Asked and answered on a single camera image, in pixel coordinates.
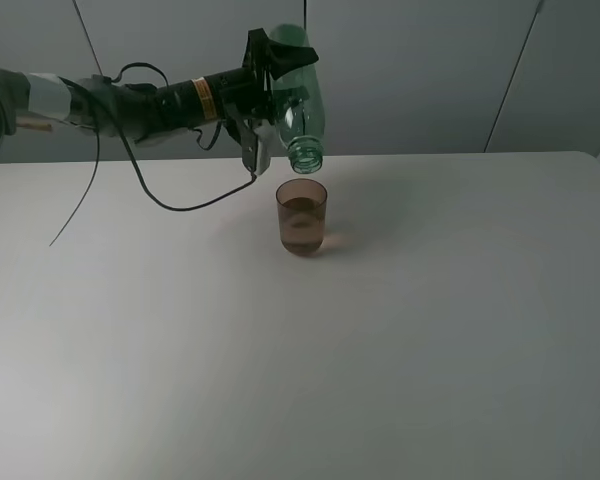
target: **black cable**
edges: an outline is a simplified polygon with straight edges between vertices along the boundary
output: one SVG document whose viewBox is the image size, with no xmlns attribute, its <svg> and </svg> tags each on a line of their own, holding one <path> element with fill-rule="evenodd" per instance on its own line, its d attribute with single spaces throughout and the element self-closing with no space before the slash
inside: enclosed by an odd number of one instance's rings
<svg viewBox="0 0 600 480">
<path fill-rule="evenodd" d="M 198 146 L 205 152 L 208 152 L 215 146 L 216 142 L 218 141 L 218 137 L 220 136 L 220 132 L 222 131 L 222 122 L 216 123 L 216 130 L 215 132 L 213 132 L 213 138 L 211 139 L 211 142 L 209 142 L 209 145 L 207 145 L 206 147 L 203 146 L 202 143 L 200 143 L 200 140 L 202 140 L 203 135 L 202 130 L 200 130 L 199 128 L 194 128 L 191 131 L 196 132 L 198 134 L 198 139 L 196 140 Z"/>
<path fill-rule="evenodd" d="M 164 72 L 162 70 L 160 70 L 158 67 L 151 65 L 150 63 L 146 63 L 146 62 L 133 62 L 133 63 L 129 63 L 129 64 L 125 65 L 124 67 L 122 67 L 122 70 L 120 70 L 120 73 L 118 74 L 118 76 L 116 78 L 114 78 L 113 80 L 111 80 L 111 83 L 118 83 L 120 80 L 122 80 L 122 74 L 124 72 L 126 72 L 127 70 L 129 70 L 130 68 L 148 68 L 149 70 L 153 70 L 154 72 L 159 74 L 162 78 L 164 78 L 164 83 L 167 85 L 167 87 L 169 86 L 169 80 L 167 80 L 167 76 L 164 74 Z"/>
<path fill-rule="evenodd" d="M 58 238 L 60 238 L 60 235 L 62 235 L 62 232 L 64 232 L 65 228 L 67 228 L 67 226 L 73 219 L 74 215 L 78 212 L 78 209 L 82 205 L 82 202 L 84 202 L 84 199 L 87 197 L 87 193 L 89 193 L 89 190 L 91 190 L 91 185 L 93 185 L 93 181 L 96 179 L 96 173 L 98 173 L 98 165 L 100 164 L 100 130 L 98 128 L 98 118 L 95 115 L 96 112 L 93 109 L 93 105 L 89 104 L 89 110 L 91 110 L 91 115 L 93 116 L 94 130 L 96 132 L 96 162 L 93 167 L 93 173 L 91 174 L 91 179 L 89 180 L 89 184 L 87 185 L 86 190 L 82 194 L 82 198 L 76 205 L 76 208 L 73 209 L 73 212 L 71 212 L 71 215 L 69 215 L 69 218 L 67 219 L 67 221 L 64 222 L 64 225 L 62 226 L 62 228 L 60 229 L 58 234 L 55 236 L 55 238 L 49 244 L 50 247 L 53 246 L 54 243 L 56 243 L 56 240 Z"/>
<path fill-rule="evenodd" d="M 140 182 L 140 186 L 142 187 L 142 190 L 151 200 L 153 200 L 157 205 L 161 206 L 162 208 L 164 208 L 166 210 L 170 210 L 172 212 L 191 212 L 193 210 L 198 210 L 200 208 L 204 208 L 204 207 L 208 207 L 209 205 L 213 205 L 214 203 L 219 202 L 220 200 L 224 200 L 225 198 L 227 198 L 235 193 L 238 193 L 241 190 L 244 190 L 245 188 L 253 185 L 255 183 L 255 181 L 257 180 L 258 177 L 255 175 L 255 173 L 250 172 L 251 180 L 249 180 L 244 185 L 241 185 L 241 186 L 231 190 L 230 192 L 220 195 L 219 197 L 214 198 L 213 200 L 209 200 L 208 202 L 201 203 L 200 205 L 194 205 L 192 207 L 172 207 L 171 205 L 167 205 L 166 203 L 163 203 L 153 193 L 151 193 L 151 191 L 147 187 L 144 177 L 142 176 L 142 171 L 140 170 L 140 167 L 138 166 L 138 161 L 136 160 L 136 157 L 133 154 L 133 151 L 131 150 L 131 146 L 129 145 L 129 142 L 127 141 L 127 137 L 125 136 L 125 134 L 122 130 L 122 127 L 120 126 L 120 123 L 114 117 L 114 115 L 111 113 L 111 111 L 107 108 L 107 106 L 98 97 L 93 95 L 89 90 L 87 90 L 83 86 L 78 85 L 77 83 L 72 82 L 71 80 L 67 80 L 66 78 L 60 77 L 60 80 L 62 80 L 67 86 L 69 86 L 69 87 L 73 88 L 75 91 L 77 91 L 80 95 L 82 95 L 85 98 L 85 100 L 100 107 L 100 109 L 107 115 L 107 117 L 109 117 L 109 119 L 111 120 L 111 123 L 113 124 L 114 128 L 118 132 L 118 136 L 120 137 L 120 140 L 122 141 L 122 144 L 124 145 L 125 150 L 127 151 L 127 155 L 129 156 L 131 165 L 133 166 L 133 169 L 136 172 L 136 176 L 138 177 L 138 181 Z"/>
</svg>

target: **table surface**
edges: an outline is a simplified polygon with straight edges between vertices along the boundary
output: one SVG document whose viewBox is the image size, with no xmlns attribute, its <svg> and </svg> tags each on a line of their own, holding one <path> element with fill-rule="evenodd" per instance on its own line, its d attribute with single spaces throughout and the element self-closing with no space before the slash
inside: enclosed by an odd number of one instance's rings
<svg viewBox="0 0 600 480">
<path fill-rule="evenodd" d="M 194 204 L 236 159 L 142 164 Z M 600 479 L 600 165 L 333 157 L 317 258 L 285 160 L 206 210 L 105 163 L 0 165 L 0 479 Z"/>
</svg>

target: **green plastic bottle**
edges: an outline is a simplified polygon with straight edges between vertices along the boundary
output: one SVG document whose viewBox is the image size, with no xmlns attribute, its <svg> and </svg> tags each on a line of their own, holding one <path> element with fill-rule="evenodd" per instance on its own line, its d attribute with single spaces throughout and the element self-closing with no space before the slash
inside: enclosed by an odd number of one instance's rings
<svg viewBox="0 0 600 480">
<path fill-rule="evenodd" d="M 307 32 L 297 25 L 279 25 L 271 40 L 308 47 Z M 293 70 L 271 84 L 280 140 L 296 173 L 313 173 L 322 167 L 325 115 L 314 65 Z"/>
</svg>

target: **brown glass cup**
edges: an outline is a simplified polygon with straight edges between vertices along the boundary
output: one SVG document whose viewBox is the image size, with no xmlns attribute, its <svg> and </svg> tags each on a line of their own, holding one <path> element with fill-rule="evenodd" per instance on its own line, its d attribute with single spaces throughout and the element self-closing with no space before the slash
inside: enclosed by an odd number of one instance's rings
<svg viewBox="0 0 600 480">
<path fill-rule="evenodd" d="M 280 185 L 276 200 L 284 248 L 301 257 L 315 253 L 324 239 L 327 190 L 314 180 L 297 178 Z"/>
</svg>

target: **bottle mouth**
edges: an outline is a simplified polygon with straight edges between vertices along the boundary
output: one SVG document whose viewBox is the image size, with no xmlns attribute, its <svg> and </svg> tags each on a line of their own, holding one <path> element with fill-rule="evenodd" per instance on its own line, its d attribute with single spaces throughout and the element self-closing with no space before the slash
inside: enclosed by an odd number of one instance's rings
<svg viewBox="0 0 600 480">
<path fill-rule="evenodd" d="M 315 137 L 295 138 L 287 149 L 294 172 L 307 175 L 322 168 L 322 143 Z"/>
</svg>

